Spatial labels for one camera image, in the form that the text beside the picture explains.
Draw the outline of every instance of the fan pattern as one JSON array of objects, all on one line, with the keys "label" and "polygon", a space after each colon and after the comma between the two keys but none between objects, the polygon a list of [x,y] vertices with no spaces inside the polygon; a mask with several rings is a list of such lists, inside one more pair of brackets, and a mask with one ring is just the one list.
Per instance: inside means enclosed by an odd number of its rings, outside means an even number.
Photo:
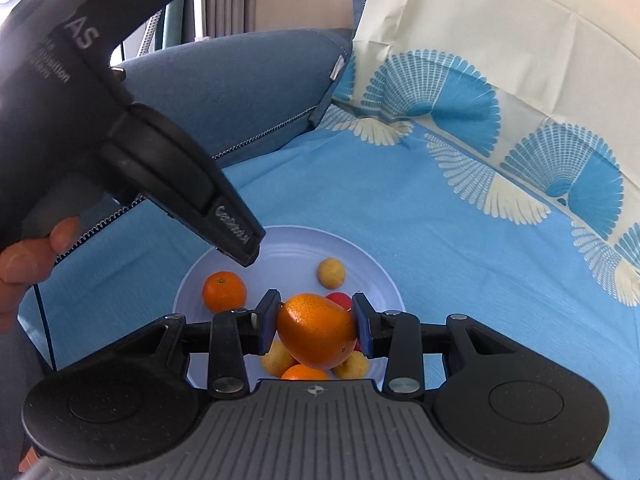
[{"label": "fan pattern", "polygon": [[430,114],[436,126],[489,156],[500,131],[500,108],[486,79],[460,56],[412,50],[389,56],[360,102],[388,118]]},{"label": "fan pattern", "polygon": [[334,132],[351,130],[353,135],[370,144],[393,146],[410,134],[414,126],[409,121],[394,121],[386,124],[379,118],[357,118],[336,105],[331,105],[318,128],[326,128]]},{"label": "fan pattern", "polygon": [[640,303],[640,275],[631,264],[584,226],[574,222],[572,235],[574,245],[602,288],[627,306]]},{"label": "fan pattern", "polygon": [[509,182],[489,166],[473,160],[433,134],[425,134],[427,149],[444,171],[453,191],[486,215],[515,224],[539,224],[551,209]]},{"label": "fan pattern", "polygon": [[340,81],[335,86],[333,97],[338,101],[350,101],[353,97],[353,88],[356,82],[356,58],[353,54],[342,73]]},{"label": "fan pattern", "polygon": [[561,205],[606,240],[622,209],[622,174],[607,144],[583,126],[546,124],[500,165]]},{"label": "fan pattern", "polygon": [[616,244],[616,251],[640,269],[640,223],[634,224],[622,235]]}]

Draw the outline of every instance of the metal screw head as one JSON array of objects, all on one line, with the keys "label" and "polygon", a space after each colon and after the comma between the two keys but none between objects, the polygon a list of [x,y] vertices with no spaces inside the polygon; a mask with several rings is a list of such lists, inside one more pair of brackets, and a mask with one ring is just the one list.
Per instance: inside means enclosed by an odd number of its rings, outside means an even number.
[{"label": "metal screw head", "polygon": [[389,389],[396,394],[412,394],[420,389],[420,383],[411,377],[396,377],[389,381]]},{"label": "metal screw head", "polygon": [[220,377],[213,381],[213,389],[219,394],[235,394],[244,387],[244,383],[235,377]]}]

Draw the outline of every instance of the white plate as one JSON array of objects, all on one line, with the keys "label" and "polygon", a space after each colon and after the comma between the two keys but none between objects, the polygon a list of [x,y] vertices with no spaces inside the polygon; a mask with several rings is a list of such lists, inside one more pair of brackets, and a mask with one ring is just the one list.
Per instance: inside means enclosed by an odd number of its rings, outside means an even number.
[{"label": "white plate", "polygon": [[[404,303],[391,277],[376,260],[348,240],[300,226],[271,226],[266,228],[266,233],[260,244],[260,256],[246,269],[215,248],[204,253],[182,280],[175,296],[174,312],[184,314],[189,323],[210,320],[211,312],[202,301],[202,285],[209,275],[220,270],[230,270],[242,278],[247,290],[247,308],[255,307],[270,288],[280,292],[282,301],[302,292],[326,296],[334,291],[324,288],[316,278],[316,269],[325,258],[338,258],[347,271],[347,278],[337,291],[349,296],[363,292],[379,312],[404,311]],[[245,356],[244,362],[252,390],[258,379],[272,379],[262,368],[258,356]],[[369,363],[367,377],[380,387],[386,358]],[[199,388],[207,387],[205,354],[191,355],[188,378]]]}]

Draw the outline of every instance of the blue blanket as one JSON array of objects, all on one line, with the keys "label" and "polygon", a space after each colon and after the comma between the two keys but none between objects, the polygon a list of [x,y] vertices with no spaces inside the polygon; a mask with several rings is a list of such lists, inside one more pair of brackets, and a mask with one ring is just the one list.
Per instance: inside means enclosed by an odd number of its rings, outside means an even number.
[{"label": "blue blanket", "polygon": [[[610,407],[595,463],[637,480],[638,311],[607,290],[601,241],[519,188],[503,208],[494,170],[425,127],[367,121],[332,107],[317,130],[226,174],[264,225],[317,227],[362,247],[423,322],[464,312],[592,381]],[[59,364],[169,312],[207,248],[150,202],[81,246],[41,287]],[[20,321],[46,355],[32,293]],[[435,356],[425,371],[429,387],[444,379]]]}]

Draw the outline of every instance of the round black pad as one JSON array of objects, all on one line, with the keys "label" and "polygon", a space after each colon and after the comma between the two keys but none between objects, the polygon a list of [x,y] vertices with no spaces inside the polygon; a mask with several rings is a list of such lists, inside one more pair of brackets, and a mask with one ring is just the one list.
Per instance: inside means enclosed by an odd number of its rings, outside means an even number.
[{"label": "round black pad", "polygon": [[519,424],[542,424],[562,411],[564,401],[553,388],[534,381],[511,381],[489,394],[495,413]]},{"label": "round black pad", "polygon": [[136,413],[144,400],[134,384],[100,381],[71,394],[69,409],[77,418],[95,424],[111,424]]},{"label": "round black pad", "polygon": [[590,460],[609,423],[591,383],[533,352],[475,355],[438,390],[433,413],[461,448],[521,471]]},{"label": "round black pad", "polygon": [[116,358],[39,383],[22,420],[44,455],[85,467],[148,460],[194,427],[198,398],[186,381],[152,358]]}]

